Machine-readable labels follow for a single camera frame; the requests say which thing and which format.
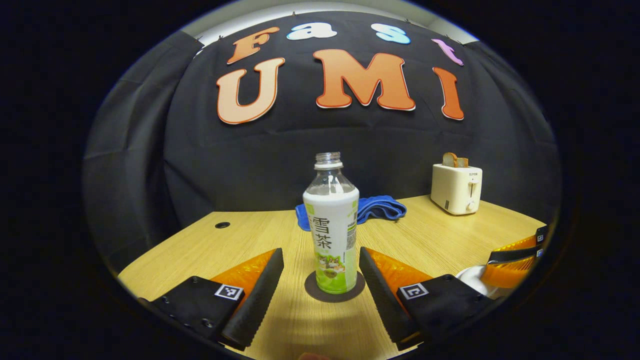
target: orange letter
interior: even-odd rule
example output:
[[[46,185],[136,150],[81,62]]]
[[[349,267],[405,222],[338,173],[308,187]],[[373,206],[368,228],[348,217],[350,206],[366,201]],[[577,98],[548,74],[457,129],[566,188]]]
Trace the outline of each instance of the orange letter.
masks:
[[[276,101],[278,92],[278,68],[284,64],[283,58],[263,61],[253,69],[260,72],[260,92],[258,98],[249,105],[238,103],[238,87],[246,70],[232,71],[218,79],[218,117],[227,124],[242,124],[263,116]]]
[[[458,91],[456,89],[456,76],[441,69],[434,67],[433,72],[440,78],[440,84],[442,85],[442,93],[444,94],[444,105],[442,105],[442,115],[454,119],[462,120],[465,118],[465,114],[460,108],[460,100],[458,99]]]
[[[280,28],[274,26],[272,28],[268,28],[266,30],[258,31],[253,35],[249,35],[245,38],[242,38],[236,42],[234,45],[236,46],[236,51],[234,51],[234,55],[231,56],[231,59],[227,60],[227,65],[231,65],[240,59],[244,59],[249,55],[253,55],[260,51],[259,47],[253,47],[254,44],[263,45],[267,41],[269,41],[270,33],[277,33]]]
[[[406,89],[402,65],[404,60],[396,55],[375,54],[366,69],[345,50],[319,50],[314,57],[322,61],[324,69],[324,93],[316,99],[321,108],[346,108],[351,97],[344,93],[342,80],[347,82],[360,104],[367,106],[373,94],[382,85],[378,104],[385,109],[413,110],[415,101]]]

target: black backdrop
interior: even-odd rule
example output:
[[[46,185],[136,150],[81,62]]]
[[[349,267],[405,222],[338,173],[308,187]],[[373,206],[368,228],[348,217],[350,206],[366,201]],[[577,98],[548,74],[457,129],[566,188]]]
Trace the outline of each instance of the black backdrop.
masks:
[[[210,9],[188,0],[12,4],[5,70],[19,79],[5,123],[7,358],[221,357],[145,312],[114,280],[79,191],[88,130],[105,94],[153,44]],[[545,105],[561,157],[573,161],[563,169],[563,207],[539,267],[487,323],[422,356],[632,358],[637,311],[626,266],[635,263],[628,245],[637,238],[638,187],[621,154],[633,153],[637,125],[628,121],[625,87],[632,62],[620,60],[631,58],[621,34],[633,33],[634,12],[610,3],[492,5],[429,8],[515,66]]]
[[[309,22],[330,23],[337,35],[286,38]],[[412,42],[378,38],[371,29],[377,22],[405,30]],[[236,40],[272,26],[280,31],[259,52],[227,65]],[[464,66],[431,39],[445,41]],[[483,200],[547,224],[555,215],[561,180],[551,128],[525,81],[480,42],[461,45],[377,15],[322,12],[252,26],[193,58],[201,47],[174,33],[120,78],[96,116],[83,191],[94,238],[117,270],[212,211],[292,209],[314,176],[317,152],[340,151],[362,197],[400,199],[429,193],[432,164],[452,151],[483,169]],[[322,49],[345,49],[364,67],[376,53],[400,56],[416,109],[386,110],[357,100],[347,108],[319,108],[323,68],[313,53]],[[248,69],[238,101],[251,103],[259,83],[253,67],[277,57],[286,62],[273,107],[253,122],[222,122],[218,78]],[[457,77],[464,120],[440,111],[444,99],[433,67]],[[374,98],[380,93],[379,86]]]

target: bottle label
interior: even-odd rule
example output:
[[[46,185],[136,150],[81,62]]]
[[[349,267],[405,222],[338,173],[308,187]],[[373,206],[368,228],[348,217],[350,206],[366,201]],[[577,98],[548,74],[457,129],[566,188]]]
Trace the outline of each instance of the bottle label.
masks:
[[[358,192],[332,196],[305,197],[305,207],[314,240],[316,281],[324,292],[341,294],[356,283],[356,223]]]

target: white toaster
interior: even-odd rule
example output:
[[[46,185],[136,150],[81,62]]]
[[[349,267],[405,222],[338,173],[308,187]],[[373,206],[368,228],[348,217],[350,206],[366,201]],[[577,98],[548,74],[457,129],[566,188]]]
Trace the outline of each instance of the white toaster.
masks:
[[[433,165],[431,200],[453,215],[475,213],[481,190],[481,168]]]

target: white wall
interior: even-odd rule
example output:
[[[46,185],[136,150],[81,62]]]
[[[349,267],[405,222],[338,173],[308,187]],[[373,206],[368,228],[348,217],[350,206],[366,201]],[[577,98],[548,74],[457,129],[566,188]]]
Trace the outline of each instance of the white wall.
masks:
[[[240,0],[203,15],[184,26],[182,30],[195,38],[199,38],[201,43],[209,45],[217,41],[220,35],[225,37],[261,22],[290,16],[293,11],[296,13],[308,13],[338,10],[372,13],[398,20],[408,19],[412,24],[422,26],[442,35],[448,35],[462,44],[477,41],[471,34],[453,23],[407,1],[349,0],[349,2]]]

